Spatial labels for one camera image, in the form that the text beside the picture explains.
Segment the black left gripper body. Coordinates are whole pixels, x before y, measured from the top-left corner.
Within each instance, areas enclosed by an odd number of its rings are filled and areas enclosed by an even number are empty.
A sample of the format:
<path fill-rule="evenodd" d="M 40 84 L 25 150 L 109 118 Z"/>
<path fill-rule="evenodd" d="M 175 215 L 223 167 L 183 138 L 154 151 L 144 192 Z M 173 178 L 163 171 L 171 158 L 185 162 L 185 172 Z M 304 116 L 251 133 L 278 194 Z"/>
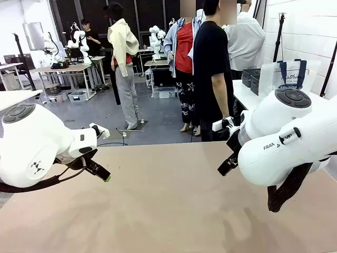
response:
<path fill-rule="evenodd" d="M 74 150 L 75 157 L 70 156 L 70 152 L 63 152 L 54 159 L 54 164 L 65 164 L 72 170 L 85 169 L 87 171 L 97 171 L 97 163 L 92 160 L 97 153 L 97 149 L 84 147 Z"/>

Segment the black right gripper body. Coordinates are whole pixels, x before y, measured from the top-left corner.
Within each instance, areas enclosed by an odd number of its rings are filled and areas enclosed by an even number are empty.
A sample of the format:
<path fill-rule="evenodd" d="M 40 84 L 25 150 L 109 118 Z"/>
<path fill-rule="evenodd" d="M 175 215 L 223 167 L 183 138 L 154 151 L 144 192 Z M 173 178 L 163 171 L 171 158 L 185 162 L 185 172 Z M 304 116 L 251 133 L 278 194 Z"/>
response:
<path fill-rule="evenodd" d="M 231 155 L 231 158 L 237 159 L 237 156 L 239 154 L 239 151 L 241 149 L 241 144 L 239 142 L 239 127 L 233 127 L 229 130 L 229 139 L 227 140 L 227 146 L 233 151 L 233 154 Z"/>

